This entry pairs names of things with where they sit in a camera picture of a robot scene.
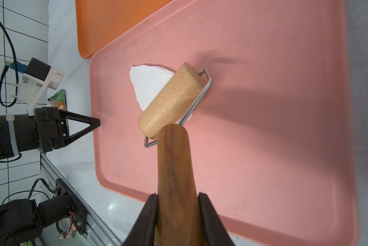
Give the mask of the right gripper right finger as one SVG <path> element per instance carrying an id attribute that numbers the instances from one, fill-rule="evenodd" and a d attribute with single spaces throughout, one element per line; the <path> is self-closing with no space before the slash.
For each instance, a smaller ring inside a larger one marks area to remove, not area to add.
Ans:
<path id="1" fill-rule="evenodd" d="M 208 246 L 235 246 L 208 195 L 199 193 L 203 232 Z"/>

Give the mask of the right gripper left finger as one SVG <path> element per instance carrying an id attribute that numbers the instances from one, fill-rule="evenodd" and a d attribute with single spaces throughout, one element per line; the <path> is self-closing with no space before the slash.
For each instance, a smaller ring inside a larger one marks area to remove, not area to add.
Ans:
<path id="1" fill-rule="evenodd" d="M 151 194 L 122 246 L 153 246 L 158 215 L 158 196 Z"/>

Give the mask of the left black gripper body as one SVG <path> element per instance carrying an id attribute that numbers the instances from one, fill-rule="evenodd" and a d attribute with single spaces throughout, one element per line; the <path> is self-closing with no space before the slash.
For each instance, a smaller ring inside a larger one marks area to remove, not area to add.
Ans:
<path id="1" fill-rule="evenodd" d="M 69 135 L 66 111 L 57 107 L 37 108 L 28 114 L 0 116 L 0 160 L 15 158 L 25 151 L 42 153 L 65 146 Z"/>

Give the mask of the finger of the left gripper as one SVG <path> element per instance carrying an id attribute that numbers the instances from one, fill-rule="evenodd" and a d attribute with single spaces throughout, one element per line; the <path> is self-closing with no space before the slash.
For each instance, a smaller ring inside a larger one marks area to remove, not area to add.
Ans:
<path id="1" fill-rule="evenodd" d="M 97 118 L 59 110 L 58 136 L 61 147 L 66 147 L 81 137 L 92 133 L 101 125 Z"/>

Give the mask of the wooden dough roller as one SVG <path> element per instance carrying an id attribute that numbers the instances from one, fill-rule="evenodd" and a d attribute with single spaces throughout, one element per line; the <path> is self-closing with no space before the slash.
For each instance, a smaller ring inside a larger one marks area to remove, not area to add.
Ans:
<path id="1" fill-rule="evenodd" d="M 206 88 L 202 73 L 184 63 L 138 120 L 156 140 L 158 215 L 154 246 L 206 244 L 196 192 L 190 141 L 183 124 Z"/>

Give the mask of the white dough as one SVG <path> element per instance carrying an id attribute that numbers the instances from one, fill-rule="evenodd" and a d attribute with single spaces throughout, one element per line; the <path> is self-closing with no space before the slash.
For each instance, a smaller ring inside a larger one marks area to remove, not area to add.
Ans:
<path id="1" fill-rule="evenodd" d="M 147 109 L 173 76 L 174 72 L 159 66 L 131 67 L 130 80 L 135 90 L 136 99 L 143 111 Z"/>

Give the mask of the pink silicone mat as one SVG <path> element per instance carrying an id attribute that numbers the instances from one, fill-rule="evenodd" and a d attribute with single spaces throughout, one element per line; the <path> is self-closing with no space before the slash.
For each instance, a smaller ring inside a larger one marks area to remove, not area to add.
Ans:
<path id="1" fill-rule="evenodd" d="M 357 245 L 345 6 L 171 1 L 97 51 L 100 184 L 141 202 L 156 192 L 130 68 L 186 62 L 213 80 L 185 128 L 196 188 L 226 229 L 268 246 Z"/>

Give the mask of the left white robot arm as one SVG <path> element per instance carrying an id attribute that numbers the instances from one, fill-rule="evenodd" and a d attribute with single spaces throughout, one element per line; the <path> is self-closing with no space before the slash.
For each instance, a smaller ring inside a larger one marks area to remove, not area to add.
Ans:
<path id="1" fill-rule="evenodd" d="M 57 107 L 37 108 L 33 116 L 0 115 L 0 160 L 17 161 L 22 153 L 38 150 L 47 153 L 61 149 L 97 129 L 101 122 Z M 44 228 L 62 219 L 70 219 L 70 232 L 83 235 L 86 232 L 88 210 L 60 178 L 55 188 L 40 178 L 53 194 L 52 198 L 37 203 L 31 198 L 36 184 L 28 192 L 29 197 L 0 205 L 0 246 L 14 246 L 41 236 Z"/>

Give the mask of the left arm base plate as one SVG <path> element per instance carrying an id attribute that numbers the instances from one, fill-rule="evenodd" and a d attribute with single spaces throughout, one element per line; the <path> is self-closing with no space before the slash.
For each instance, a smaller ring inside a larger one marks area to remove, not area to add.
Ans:
<path id="1" fill-rule="evenodd" d="M 72 216 L 72 224 L 80 235 L 85 234 L 88 210 L 61 178 L 56 180 L 56 196 L 63 196 L 66 199 L 68 215 Z"/>

